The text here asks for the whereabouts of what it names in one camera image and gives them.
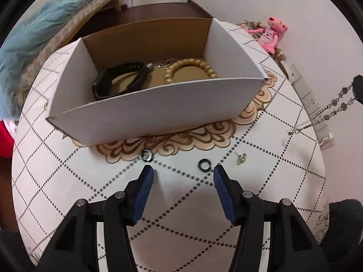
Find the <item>black fitness band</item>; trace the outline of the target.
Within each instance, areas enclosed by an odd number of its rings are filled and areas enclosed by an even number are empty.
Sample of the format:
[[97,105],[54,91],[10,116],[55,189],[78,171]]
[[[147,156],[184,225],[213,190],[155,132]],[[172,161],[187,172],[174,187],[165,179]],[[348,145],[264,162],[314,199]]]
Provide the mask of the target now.
[[143,88],[152,68],[142,62],[131,62],[100,71],[92,83],[95,101],[138,92]]

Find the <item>white cardboard box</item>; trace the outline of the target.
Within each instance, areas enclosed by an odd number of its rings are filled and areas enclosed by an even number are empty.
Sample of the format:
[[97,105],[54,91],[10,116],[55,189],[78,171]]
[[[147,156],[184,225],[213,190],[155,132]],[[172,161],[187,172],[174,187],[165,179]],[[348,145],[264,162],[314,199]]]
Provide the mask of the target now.
[[[47,105],[46,120],[93,146],[235,119],[268,78],[241,39],[210,18],[147,20],[80,38]],[[217,77],[189,68],[180,71],[176,83],[165,84],[163,73],[156,72],[138,92],[93,97],[92,82],[105,68],[189,58],[205,59]]]

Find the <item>small silver earring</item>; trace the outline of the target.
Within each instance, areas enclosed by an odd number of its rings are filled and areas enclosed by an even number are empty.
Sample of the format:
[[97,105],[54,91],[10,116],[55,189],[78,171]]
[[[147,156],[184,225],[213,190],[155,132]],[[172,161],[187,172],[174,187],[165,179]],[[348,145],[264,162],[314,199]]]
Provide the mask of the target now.
[[239,154],[239,153],[235,152],[235,154],[237,155],[237,158],[238,158],[237,165],[241,165],[241,164],[245,163],[246,158],[247,158],[246,153]]

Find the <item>white patterned tablecloth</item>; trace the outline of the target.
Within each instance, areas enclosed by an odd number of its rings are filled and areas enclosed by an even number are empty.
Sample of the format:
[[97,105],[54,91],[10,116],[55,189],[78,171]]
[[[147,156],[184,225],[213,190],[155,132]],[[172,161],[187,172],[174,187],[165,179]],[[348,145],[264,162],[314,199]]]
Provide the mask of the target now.
[[[20,234],[37,262],[77,199],[93,203],[125,189],[151,158],[155,178],[142,219],[129,229],[139,271],[227,271],[239,230],[225,218],[213,182],[213,168],[258,197],[288,198],[317,237],[324,235],[329,208],[326,171],[313,129],[289,135],[308,120],[298,95],[272,58],[244,29],[222,22],[242,36],[247,53],[267,80],[235,118],[175,133],[127,138],[87,146],[46,120],[46,109],[75,42],[55,51],[37,75],[20,117],[12,159],[12,195]],[[174,84],[180,71],[217,77],[205,59],[146,63],[150,76],[163,73]],[[246,153],[237,165],[237,155]]]

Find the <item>white power strip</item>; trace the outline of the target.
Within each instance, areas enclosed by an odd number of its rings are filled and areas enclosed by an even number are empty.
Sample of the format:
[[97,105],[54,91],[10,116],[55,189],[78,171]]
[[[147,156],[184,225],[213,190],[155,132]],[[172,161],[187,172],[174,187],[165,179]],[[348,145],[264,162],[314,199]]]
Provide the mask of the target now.
[[[303,107],[305,108],[305,111],[309,116],[309,119],[313,122],[318,121],[320,117],[313,119],[313,116],[322,109],[322,106],[319,104],[319,101],[315,99],[313,90],[308,85],[304,77],[300,74],[295,65],[291,65],[289,68],[287,68],[287,72],[289,75],[289,82],[294,87],[299,99],[303,104]],[[313,125],[313,128],[321,150],[327,149],[334,145],[334,136],[328,126],[327,121]]]

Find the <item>pink panther plush toy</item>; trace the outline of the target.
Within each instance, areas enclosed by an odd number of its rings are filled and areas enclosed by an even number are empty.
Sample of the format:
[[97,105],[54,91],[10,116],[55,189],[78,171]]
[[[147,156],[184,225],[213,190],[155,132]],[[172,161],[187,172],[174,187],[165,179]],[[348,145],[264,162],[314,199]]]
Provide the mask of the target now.
[[258,44],[270,55],[275,54],[275,47],[284,37],[288,30],[288,26],[276,17],[269,17],[268,26],[258,29],[246,29],[249,34],[261,34]]

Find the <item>black fuzzy seat cushion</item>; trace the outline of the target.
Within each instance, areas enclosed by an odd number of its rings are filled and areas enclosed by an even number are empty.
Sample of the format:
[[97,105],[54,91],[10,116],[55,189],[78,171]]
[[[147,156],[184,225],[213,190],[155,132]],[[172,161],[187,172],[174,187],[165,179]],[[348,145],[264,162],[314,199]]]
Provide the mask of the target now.
[[345,199],[329,205],[329,228],[320,247],[330,271],[362,271],[362,204]]

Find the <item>red bed sheet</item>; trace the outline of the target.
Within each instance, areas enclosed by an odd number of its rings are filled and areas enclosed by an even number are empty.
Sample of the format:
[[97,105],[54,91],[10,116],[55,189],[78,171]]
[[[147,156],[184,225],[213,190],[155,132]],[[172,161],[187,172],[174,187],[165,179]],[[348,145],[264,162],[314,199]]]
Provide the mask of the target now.
[[11,158],[14,150],[17,126],[13,121],[1,120],[0,130],[0,156],[2,158]]

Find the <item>light blue duvet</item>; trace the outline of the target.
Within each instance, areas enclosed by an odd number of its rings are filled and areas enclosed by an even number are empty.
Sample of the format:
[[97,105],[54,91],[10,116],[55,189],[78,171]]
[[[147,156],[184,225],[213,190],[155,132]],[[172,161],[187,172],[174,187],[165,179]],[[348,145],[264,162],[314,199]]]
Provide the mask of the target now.
[[1,46],[1,119],[18,121],[37,73],[64,40],[61,29],[95,0],[50,0],[14,26]]

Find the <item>checkered beige mattress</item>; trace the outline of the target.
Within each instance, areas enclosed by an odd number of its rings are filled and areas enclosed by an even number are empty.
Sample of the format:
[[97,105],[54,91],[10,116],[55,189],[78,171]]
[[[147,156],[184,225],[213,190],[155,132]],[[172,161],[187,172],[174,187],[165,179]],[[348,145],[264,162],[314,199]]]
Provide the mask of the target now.
[[75,34],[82,26],[103,6],[114,1],[113,7],[117,8],[118,0],[93,0],[87,3],[81,10],[76,12],[60,29],[58,33],[45,45],[32,62],[30,62],[20,74],[19,90],[15,94],[18,107],[21,109],[29,94],[37,74],[46,60],[58,49],[69,44]]

